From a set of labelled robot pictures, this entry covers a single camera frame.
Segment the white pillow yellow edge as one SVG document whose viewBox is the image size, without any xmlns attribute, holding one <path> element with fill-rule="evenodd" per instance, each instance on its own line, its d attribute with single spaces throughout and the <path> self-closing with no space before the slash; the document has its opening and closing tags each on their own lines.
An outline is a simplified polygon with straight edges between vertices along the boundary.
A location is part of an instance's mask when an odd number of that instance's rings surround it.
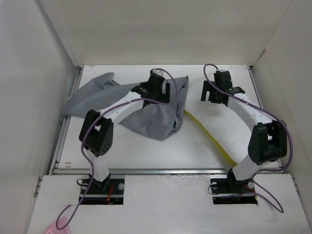
<svg viewBox="0 0 312 234">
<path fill-rule="evenodd" d="M 223 104 L 203 102 L 191 96 L 186 99 L 185 111 L 209 133 L 231 165 L 240 163 L 248 154 L 251 131 L 234 111 Z"/>
</svg>

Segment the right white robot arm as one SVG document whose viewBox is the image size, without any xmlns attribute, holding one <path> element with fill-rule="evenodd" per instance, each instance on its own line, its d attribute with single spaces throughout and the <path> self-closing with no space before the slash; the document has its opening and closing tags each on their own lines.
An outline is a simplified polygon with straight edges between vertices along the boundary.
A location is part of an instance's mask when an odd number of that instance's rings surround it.
<svg viewBox="0 0 312 234">
<path fill-rule="evenodd" d="M 286 156 L 287 132 L 282 122 L 252 104 L 241 87 L 234 87 L 229 71 L 217 70 L 213 81 L 204 81 L 201 101 L 206 100 L 234 111 L 251 131 L 247 155 L 228 171 L 229 191 L 239 191 L 264 165 Z"/>
</svg>

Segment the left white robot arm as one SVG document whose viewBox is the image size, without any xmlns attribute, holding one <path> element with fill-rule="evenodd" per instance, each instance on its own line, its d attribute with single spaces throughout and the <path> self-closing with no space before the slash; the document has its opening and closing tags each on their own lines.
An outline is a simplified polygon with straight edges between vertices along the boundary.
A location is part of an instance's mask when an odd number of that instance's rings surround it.
<svg viewBox="0 0 312 234">
<path fill-rule="evenodd" d="M 125 97 L 100 111 L 87 112 L 80 134 L 81 152 L 91 165 L 89 184 L 98 193 L 109 189 L 106 160 L 98 160 L 113 144 L 114 126 L 149 104 L 169 104 L 171 84 L 155 72 L 146 82 L 133 87 Z"/>
</svg>

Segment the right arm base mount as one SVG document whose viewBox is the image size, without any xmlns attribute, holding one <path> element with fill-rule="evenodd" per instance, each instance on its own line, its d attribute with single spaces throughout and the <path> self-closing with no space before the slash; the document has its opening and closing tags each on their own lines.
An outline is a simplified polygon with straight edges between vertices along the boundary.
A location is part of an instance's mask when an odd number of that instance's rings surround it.
<svg viewBox="0 0 312 234">
<path fill-rule="evenodd" d="M 209 193 L 214 205 L 257 205 L 254 183 L 249 178 L 237 181 L 230 170 L 226 177 L 211 177 Z"/>
</svg>

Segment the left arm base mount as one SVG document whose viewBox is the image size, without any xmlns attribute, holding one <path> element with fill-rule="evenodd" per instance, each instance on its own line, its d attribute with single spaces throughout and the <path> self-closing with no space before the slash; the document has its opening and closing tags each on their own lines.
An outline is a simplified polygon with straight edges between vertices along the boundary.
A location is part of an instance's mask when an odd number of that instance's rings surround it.
<svg viewBox="0 0 312 234">
<path fill-rule="evenodd" d="M 103 183 L 94 179 L 86 196 L 83 197 L 90 179 L 91 175 L 77 180 L 77 185 L 80 186 L 78 200 L 82 198 L 81 205 L 123 205 L 125 178 L 111 178 L 109 175 Z"/>
</svg>

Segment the metal rail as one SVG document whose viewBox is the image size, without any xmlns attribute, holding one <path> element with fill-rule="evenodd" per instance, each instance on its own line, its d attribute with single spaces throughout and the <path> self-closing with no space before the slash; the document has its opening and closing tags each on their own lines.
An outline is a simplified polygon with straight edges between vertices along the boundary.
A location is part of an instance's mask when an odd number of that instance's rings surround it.
<svg viewBox="0 0 312 234">
<path fill-rule="evenodd" d="M 201 175 L 226 174 L 228 169 L 110 169 L 114 175 Z M 50 175 L 86 175 L 90 173 L 90 169 L 59 169 L 55 168 Z"/>
</svg>

